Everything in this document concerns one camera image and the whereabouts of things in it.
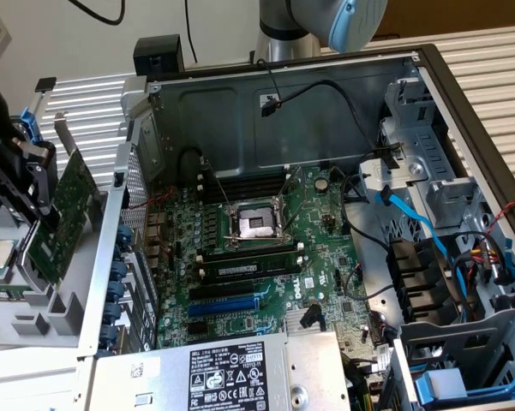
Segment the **power supply label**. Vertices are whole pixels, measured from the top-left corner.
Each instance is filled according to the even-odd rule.
[[[268,410],[263,342],[190,353],[189,411]]]

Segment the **blue pcie slot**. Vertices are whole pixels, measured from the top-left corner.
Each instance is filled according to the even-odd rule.
[[[189,317],[200,317],[235,311],[259,311],[259,297],[248,295],[245,297],[228,298],[222,301],[204,302],[189,306]]]

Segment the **green circuit board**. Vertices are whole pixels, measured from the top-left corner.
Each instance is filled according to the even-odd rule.
[[[344,287],[354,295],[364,295],[365,290],[357,279],[346,284],[347,276],[358,262],[350,235],[342,235],[341,232],[339,183],[331,183],[326,193],[319,194],[314,189],[314,181],[318,177],[329,177],[328,170],[309,167],[302,169],[302,172],[304,178],[298,184],[293,184],[284,200],[285,216],[289,219],[306,198],[288,229],[291,238],[305,246],[304,264],[299,273],[255,280],[255,293],[265,293],[260,309],[256,312],[196,318],[188,316],[188,306],[191,304],[189,290],[200,286],[199,278],[190,274],[196,255],[196,216],[199,219],[201,216],[202,246],[214,254],[231,251],[225,239],[229,233],[229,217],[224,213],[224,204],[203,205],[191,193],[176,194],[162,206],[161,211],[175,222],[174,228],[169,229],[169,241],[180,241],[183,257],[175,260],[173,271],[168,270],[168,261],[164,255],[159,258],[157,279],[161,299],[158,348],[179,347],[216,337],[243,337],[285,331],[286,316],[302,316],[310,304],[318,302],[325,314],[327,329],[337,332],[342,350],[364,357],[373,354],[371,338],[362,342],[361,337],[362,327],[368,324],[368,306],[365,302],[345,296],[335,278],[337,269]],[[324,216],[335,218],[331,228],[324,225]],[[216,229],[208,229],[210,218],[213,218]],[[290,259],[296,256],[281,255],[281,258],[291,264]],[[264,257],[270,264],[277,258],[278,255]],[[188,323],[194,321],[205,321],[207,334],[189,335]]]
[[[57,184],[53,205],[60,220],[51,232],[38,222],[28,246],[28,255],[42,275],[51,283],[63,278],[86,224],[86,214],[99,191],[80,152],[75,150]]]

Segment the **motherboard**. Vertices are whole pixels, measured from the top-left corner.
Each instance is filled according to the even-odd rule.
[[[155,190],[163,200],[149,211],[147,254],[160,289],[157,347],[308,332],[299,321],[318,304],[339,348],[370,358],[368,305],[345,295],[365,290],[361,277],[347,281],[358,261],[341,224],[340,181],[330,175],[320,167],[286,173],[272,201],[227,203],[226,194],[209,204],[197,189]]]

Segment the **sheet metal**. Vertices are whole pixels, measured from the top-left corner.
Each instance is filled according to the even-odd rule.
[[[366,50],[422,43],[438,47],[515,176],[515,27],[373,42]],[[66,110],[70,129],[99,187],[110,186],[116,149],[127,132],[120,106],[122,86],[133,75],[59,81],[46,94],[37,118],[44,137],[57,144],[60,171],[66,152],[53,130],[53,117]]]

